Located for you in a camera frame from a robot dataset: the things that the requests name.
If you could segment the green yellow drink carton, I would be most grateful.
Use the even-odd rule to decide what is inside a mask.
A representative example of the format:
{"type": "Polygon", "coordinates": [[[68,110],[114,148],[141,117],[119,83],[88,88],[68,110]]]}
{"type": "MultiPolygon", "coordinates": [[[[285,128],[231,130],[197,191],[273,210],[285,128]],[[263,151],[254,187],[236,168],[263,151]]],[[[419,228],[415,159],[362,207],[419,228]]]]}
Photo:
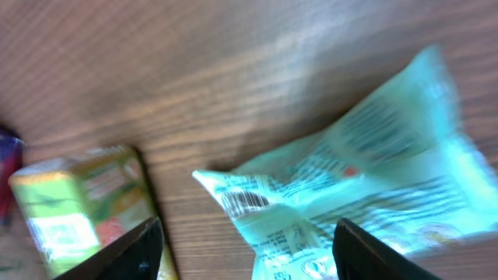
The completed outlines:
{"type": "Polygon", "coordinates": [[[34,163],[9,183],[50,278],[158,214],[139,155],[127,145],[34,163]]]}

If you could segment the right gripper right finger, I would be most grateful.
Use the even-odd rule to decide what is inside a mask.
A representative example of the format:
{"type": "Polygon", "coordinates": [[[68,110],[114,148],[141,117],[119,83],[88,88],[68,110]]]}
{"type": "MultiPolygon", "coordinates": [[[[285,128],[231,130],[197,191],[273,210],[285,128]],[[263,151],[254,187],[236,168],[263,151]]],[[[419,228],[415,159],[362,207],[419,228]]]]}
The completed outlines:
{"type": "Polygon", "coordinates": [[[332,252],[340,280],[440,280],[349,219],[338,220],[332,252]]]}

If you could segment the purple red packet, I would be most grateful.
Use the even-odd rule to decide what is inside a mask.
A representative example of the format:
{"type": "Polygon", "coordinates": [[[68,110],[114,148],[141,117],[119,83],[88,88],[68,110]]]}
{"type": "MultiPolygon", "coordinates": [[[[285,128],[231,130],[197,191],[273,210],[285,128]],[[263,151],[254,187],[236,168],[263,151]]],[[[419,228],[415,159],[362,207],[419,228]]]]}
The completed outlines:
{"type": "Polygon", "coordinates": [[[9,178],[22,166],[23,142],[13,131],[1,127],[1,230],[11,220],[14,195],[9,178]]]}

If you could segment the light blue plastic packet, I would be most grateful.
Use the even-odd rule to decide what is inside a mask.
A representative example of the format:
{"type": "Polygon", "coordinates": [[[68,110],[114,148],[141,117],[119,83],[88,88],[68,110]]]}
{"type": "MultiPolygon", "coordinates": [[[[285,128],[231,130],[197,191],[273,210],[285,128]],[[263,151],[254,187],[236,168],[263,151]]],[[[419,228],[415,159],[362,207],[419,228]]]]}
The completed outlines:
{"type": "Polygon", "coordinates": [[[196,170],[255,253],[255,279],[334,279],[338,220],[400,254],[497,229],[497,177],[465,134],[440,50],[327,128],[228,171],[196,170]]]}

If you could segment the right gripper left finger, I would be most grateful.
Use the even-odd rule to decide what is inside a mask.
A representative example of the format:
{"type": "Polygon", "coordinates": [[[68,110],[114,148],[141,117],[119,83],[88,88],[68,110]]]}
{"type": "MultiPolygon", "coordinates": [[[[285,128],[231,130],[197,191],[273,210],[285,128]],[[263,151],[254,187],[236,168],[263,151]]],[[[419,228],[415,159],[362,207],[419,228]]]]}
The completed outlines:
{"type": "Polygon", "coordinates": [[[157,280],[163,248],[161,221],[152,217],[54,280],[157,280]]]}

